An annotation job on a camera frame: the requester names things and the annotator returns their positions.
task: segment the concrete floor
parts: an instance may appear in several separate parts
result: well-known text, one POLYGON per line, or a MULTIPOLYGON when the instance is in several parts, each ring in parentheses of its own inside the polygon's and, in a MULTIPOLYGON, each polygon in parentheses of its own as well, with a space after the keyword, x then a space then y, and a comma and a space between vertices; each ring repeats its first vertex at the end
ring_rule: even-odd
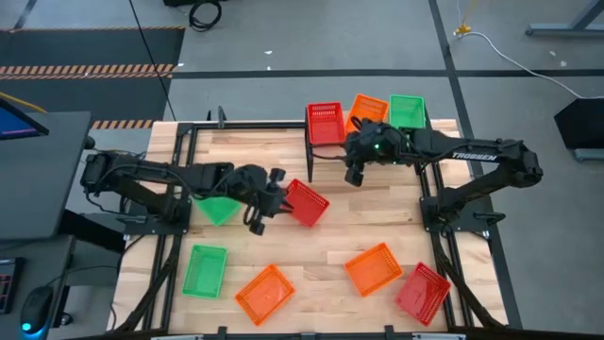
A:
MULTIPOLYGON (((461 8, 470 2, 461 0, 461 8)), ((482 0, 467 22, 530 68, 604 68, 601 39, 523 34, 529 23, 569 22, 588 2, 482 0)), ((26 3, 0 0, 0 28, 14 26, 26 3)), ((453 32, 456 1, 437 3, 445 30, 453 32)), ((134 4, 143 26, 186 25, 183 12, 166 8, 161 0, 134 0, 134 4)), ((187 29, 179 71, 445 68, 427 1, 229 0, 223 7, 223 19, 213 30, 187 29)), ((25 27, 134 25, 124 0, 38 0, 25 23, 25 27)), ((449 40, 459 70, 514 69, 480 38, 457 41, 449 35, 449 40)), ((559 80, 583 95, 604 94, 602 77, 559 80)), ((476 137, 523 139, 538 153, 545 170, 544 180, 535 187, 493 195, 495 209, 508 216, 500 232, 524 328, 604 333, 599 317, 604 315, 604 294, 599 290, 604 280, 599 256, 599 241, 604 237, 599 226, 604 165, 573 161, 552 119, 573 100, 572 95, 530 77, 461 78, 460 83, 476 137)), ((446 77, 176 79, 170 99, 179 120, 204 119, 218 105, 230 119, 300 119, 307 102, 341 100, 347 107, 355 93, 383 98, 392 93, 422 95, 431 117, 458 118, 446 77)), ((93 134, 100 148, 140 151, 149 131, 93 134)), ((115 204, 115 197, 103 202, 115 204)), ((81 212, 93 211, 82 202, 77 187, 69 205, 81 212)), ((112 291, 81 294, 107 303, 94 303, 99 307, 82 312, 86 316, 70 327, 73 333, 65 328, 51 338, 105 329, 112 291)), ((82 310, 81 302, 75 300, 69 306, 82 310)))

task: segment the green basket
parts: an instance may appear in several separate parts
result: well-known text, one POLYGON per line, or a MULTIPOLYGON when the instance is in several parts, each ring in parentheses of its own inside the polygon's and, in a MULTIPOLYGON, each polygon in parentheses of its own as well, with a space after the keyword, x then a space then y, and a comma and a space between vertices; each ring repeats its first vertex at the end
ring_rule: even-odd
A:
POLYGON ((199 208, 214 226, 220 226, 232 218, 242 207, 242 204, 228 197, 213 197, 196 200, 199 208))
POLYGON ((392 94, 390 96, 389 124, 395 128, 425 128, 424 98, 392 94))
POLYGON ((193 246, 182 294, 196 298, 218 298, 223 284, 227 250, 216 246, 193 246))

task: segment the wooden table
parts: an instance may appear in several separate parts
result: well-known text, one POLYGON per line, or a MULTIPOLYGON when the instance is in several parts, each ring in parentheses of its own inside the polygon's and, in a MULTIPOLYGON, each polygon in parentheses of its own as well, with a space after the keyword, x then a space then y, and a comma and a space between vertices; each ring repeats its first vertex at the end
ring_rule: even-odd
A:
MULTIPOLYGON (((433 120, 432 126, 459 136, 454 120, 433 120)), ((175 136, 176 123, 156 122, 146 158, 169 162, 175 136)), ((303 129, 202 130, 197 137, 194 162, 280 167, 287 171, 283 185, 292 179, 307 181, 303 129)), ((441 166, 447 186, 470 180, 465 161, 442 161, 441 166)), ((266 230, 259 237, 243 226, 241 213, 226 225, 214 227, 199 210, 193 209, 191 228, 180 251, 170 333, 216 333, 219 326, 227 326, 229 333, 383 332, 384 325, 394 325, 396 332, 445 331, 442 309, 425 328, 394 305, 395 294, 418 262, 435 267, 430 238, 422 226, 418 203, 421 188, 413 168, 369 165, 360 188, 344 182, 344 172, 339 161, 315 159, 310 186, 331 205, 313 229, 282 214, 265 219, 266 230), (346 276, 344 263, 380 242, 392 250, 405 274, 373 295, 361 297, 346 276), (181 294, 184 271, 195 244, 228 249, 222 290, 215 300, 181 294), (265 324, 256 327, 234 297, 267 264, 276 264, 293 283, 296 293, 265 324)), ((160 185, 153 187, 163 189, 160 185)), ((155 236, 147 236, 125 255, 114 298, 118 325, 148 286, 156 240, 155 236)), ((457 233, 457 240, 466 282, 489 312, 505 323, 486 241, 463 232, 457 233)), ((166 245, 166 253, 169 248, 170 244, 166 245)), ((451 293, 461 325, 457 291, 452 288, 451 293)), ((162 297, 160 292, 156 326, 162 297)))

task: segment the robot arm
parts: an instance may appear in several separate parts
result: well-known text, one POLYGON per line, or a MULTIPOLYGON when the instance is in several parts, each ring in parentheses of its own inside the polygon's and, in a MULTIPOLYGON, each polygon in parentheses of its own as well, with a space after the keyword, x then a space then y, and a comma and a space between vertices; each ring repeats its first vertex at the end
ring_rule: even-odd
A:
POLYGON ((264 168, 245 165, 235 168, 230 162, 177 166, 155 161, 142 161, 117 152, 99 152, 88 156, 80 180, 87 195, 115 192, 143 205, 162 222, 171 224, 179 218, 180 199, 170 194, 157 194, 138 181, 173 184, 183 188, 183 194, 195 199, 226 196, 248 205, 243 222, 250 230, 262 235, 261 219, 281 213, 288 207, 285 191, 278 182, 285 171, 272 169, 269 176, 264 168))
POLYGON ((537 155, 522 141, 454 138, 427 128, 399 129, 367 119, 354 122, 359 131, 348 134, 344 143, 345 180, 361 186, 364 165, 420 164, 424 167, 443 159, 496 162, 491 173, 459 188, 445 188, 432 207, 431 216, 443 222, 454 219, 470 201, 507 186, 525 188, 537 184, 543 170, 537 155))

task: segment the floor tape line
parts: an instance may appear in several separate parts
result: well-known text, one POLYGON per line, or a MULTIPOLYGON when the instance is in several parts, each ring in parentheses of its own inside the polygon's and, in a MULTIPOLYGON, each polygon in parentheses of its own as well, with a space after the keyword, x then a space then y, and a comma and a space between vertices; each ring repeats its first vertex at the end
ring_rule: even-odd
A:
MULTIPOLYGON (((160 30, 160 29, 185 29, 185 26, 181 25, 168 25, 168 26, 148 26, 142 27, 143 30, 160 30)), ((120 26, 120 27, 56 27, 56 28, 12 28, 12 29, 0 29, 0 32, 20 33, 20 32, 35 32, 35 31, 102 31, 102 30, 138 30, 136 26, 120 26)))
POLYGON ((155 119, 97 120, 92 123, 92 129, 151 128, 156 121, 155 119))
POLYGON ((27 65, 0 66, 0 79, 37 79, 37 78, 95 78, 95 77, 163 77, 172 74, 174 64, 114 64, 114 65, 27 65))

